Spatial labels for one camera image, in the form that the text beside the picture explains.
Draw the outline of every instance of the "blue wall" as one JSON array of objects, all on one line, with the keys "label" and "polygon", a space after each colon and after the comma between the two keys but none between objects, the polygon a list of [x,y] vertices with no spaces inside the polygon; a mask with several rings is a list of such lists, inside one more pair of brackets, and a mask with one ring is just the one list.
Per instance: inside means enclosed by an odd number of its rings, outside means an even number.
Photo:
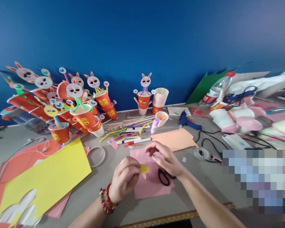
[{"label": "blue wall", "polygon": [[[92,70],[117,110],[137,108],[132,91],[152,72],[149,90],[182,103],[207,71],[284,71],[285,0],[0,1],[0,70],[14,61],[56,83],[61,66]],[[0,111],[12,94],[0,76]]]}]

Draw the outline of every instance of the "hand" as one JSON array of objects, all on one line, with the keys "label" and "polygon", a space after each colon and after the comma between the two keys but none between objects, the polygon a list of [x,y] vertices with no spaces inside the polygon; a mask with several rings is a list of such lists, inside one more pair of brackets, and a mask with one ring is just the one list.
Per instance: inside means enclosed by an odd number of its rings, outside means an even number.
[{"label": "hand", "polygon": [[115,168],[109,189],[109,197],[113,204],[119,203],[133,191],[141,171],[140,167],[140,163],[135,158],[126,157]]},{"label": "hand", "polygon": [[[145,152],[148,153],[149,157],[152,157],[159,166],[163,167],[173,176],[180,177],[186,171],[186,168],[177,160],[170,148],[160,142],[154,141],[149,143],[145,147]],[[160,152],[165,159],[153,156],[155,152]]]}]

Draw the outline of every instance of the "green paper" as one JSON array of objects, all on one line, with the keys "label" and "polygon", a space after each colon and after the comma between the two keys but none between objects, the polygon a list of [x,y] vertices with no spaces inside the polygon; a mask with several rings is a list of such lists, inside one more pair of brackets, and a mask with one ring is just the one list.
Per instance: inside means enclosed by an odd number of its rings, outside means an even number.
[{"label": "green paper", "polygon": [[215,72],[211,75],[208,75],[208,72],[207,72],[206,75],[203,77],[203,79],[200,81],[200,83],[197,85],[197,87],[193,90],[193,93],[187,100],[186,105],[200,102],[200,100],[205,96],[208,90],[211,89],[214,83],[216,83],[222,77],[226,76],[226,74],[229,71],[230,70],[226,69],[220,74],[217,74]]}]

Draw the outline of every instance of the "beaded bracelet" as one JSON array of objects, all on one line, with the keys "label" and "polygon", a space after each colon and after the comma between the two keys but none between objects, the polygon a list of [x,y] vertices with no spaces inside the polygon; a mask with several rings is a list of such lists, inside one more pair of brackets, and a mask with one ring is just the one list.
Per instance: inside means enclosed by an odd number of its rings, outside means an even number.
[{"label": "beaded bracelet", "polygon": [[114,205],[109,197],[110,186],[111,184],[108,185],[107,190],[101,188],[99,191],[102,207],[104,208],[104,211],[107,214],[112,214],[118,206],[118,204]]}]

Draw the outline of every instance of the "woman's right hand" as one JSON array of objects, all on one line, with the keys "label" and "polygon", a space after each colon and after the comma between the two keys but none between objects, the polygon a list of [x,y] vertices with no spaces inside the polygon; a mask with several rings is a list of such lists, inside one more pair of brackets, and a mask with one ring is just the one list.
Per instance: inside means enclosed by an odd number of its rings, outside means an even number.
[{"label": "woman's right hand", "polygon": [[[180,177],[186,172],[186,168],[177,160],[174,153],[169,147],[161,144],[160,142],[154,141],[149,143],[145,147],[145,152],[148,153],[159,166],[163,167],[169,174]],[[160,152],[165,159],[153,156],[155,152]]]}]

